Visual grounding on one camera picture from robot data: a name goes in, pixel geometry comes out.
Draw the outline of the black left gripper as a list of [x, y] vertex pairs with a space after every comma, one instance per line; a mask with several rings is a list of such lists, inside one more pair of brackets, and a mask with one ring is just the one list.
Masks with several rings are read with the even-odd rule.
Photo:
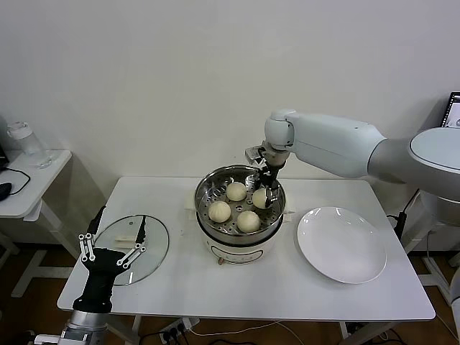
[[73, 310], [81, 312], [111, 312], [111, 296], [116, 277], [129, 269], [132, 263], [146, 251], [146, 216], [142, 217], [135, 245], [125, 255], [107, 248], [94, 248], [101, 218], [106, 206], [102, 206], [90, 221], [86, 233], [78, 235], [81, 261], [88, 270], [83, 294], [73, 302]]

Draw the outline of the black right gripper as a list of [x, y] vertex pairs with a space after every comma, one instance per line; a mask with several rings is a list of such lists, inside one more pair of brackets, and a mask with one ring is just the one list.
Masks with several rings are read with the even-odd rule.
[[256, 172], [252, 176], [252, 190], [254, 192], [260, 189], [261, 185], [265, 188], [265, 208], [270, 208], [280, 199], [281, 192], [277, 181], [277, 175], [281, 169], [281, 165], [266, 165], [262, 168], [262, 179], [260, 177], [260, 172]]

